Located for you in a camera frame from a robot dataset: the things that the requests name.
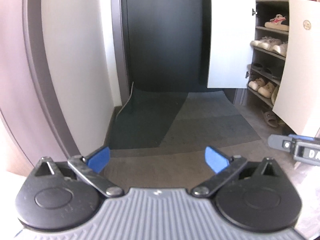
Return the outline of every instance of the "shoe cabinet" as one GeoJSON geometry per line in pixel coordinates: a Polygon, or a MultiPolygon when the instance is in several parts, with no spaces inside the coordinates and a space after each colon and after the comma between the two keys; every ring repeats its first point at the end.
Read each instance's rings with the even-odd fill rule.
{"type": "Polygon", "coordinates": [[[242,88],[267,104],[295,133],[319,136],[320,129],[320,2],[310,0],[212,0],[208,88],[242,88]],[[289,31],[264,27],[281,14],[289,18],[289,31]],[[288,42],[286,57],[250,42],[271,36],[288,42]],[[280,80],[254,69],[281,70],[280,80]],[[248,88],[263,76],[279,92],[273,105],[248,88]]]}

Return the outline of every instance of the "doormat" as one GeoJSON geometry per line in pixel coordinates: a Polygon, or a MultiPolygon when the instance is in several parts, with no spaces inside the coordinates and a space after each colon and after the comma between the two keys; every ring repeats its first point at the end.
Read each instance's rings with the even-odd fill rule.
{"type": "Polygon", "coordinates": [[[167,155],[260,140],[223,91],[133,90],[111,130],[111,157],[167,155]]]}

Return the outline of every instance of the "cabinet door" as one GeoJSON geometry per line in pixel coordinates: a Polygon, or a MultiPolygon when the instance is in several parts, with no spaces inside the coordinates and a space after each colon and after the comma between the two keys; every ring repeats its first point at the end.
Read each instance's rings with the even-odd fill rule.
{"type": "Polygon", "coordinates": [[[320,2],[289,0],[287,57],[273,111],[291,129],[316,136],[320,127],[320,2]]]}
{"type": "Polygon", "coordinates": [[[252,63],[255,0],[211,0],[208,88],[246,88],[252,63]]]}

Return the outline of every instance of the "dark door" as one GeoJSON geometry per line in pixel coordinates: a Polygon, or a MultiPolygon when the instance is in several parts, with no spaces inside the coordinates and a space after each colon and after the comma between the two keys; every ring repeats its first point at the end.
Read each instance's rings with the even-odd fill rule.
{"type": "Polygon", "coordinates": [[[126,0],[125,5],[124,38],[135,87],[144,91],[214,91],[206,88],[211,0],[126,0]]]}

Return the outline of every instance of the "ribbed gray panel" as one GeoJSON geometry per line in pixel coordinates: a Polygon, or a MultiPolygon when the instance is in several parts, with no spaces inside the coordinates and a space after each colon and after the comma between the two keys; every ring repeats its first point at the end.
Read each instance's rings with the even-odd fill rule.
{"type": "Polygon", "coordinates": [[[121,198],[106,200],[87,223],[60,233],[24,229],[23,240],[302,240],[293,229],[272,234],[243,231],[222,219],[207,199],[185,189],[131,188],[121,198]]]}

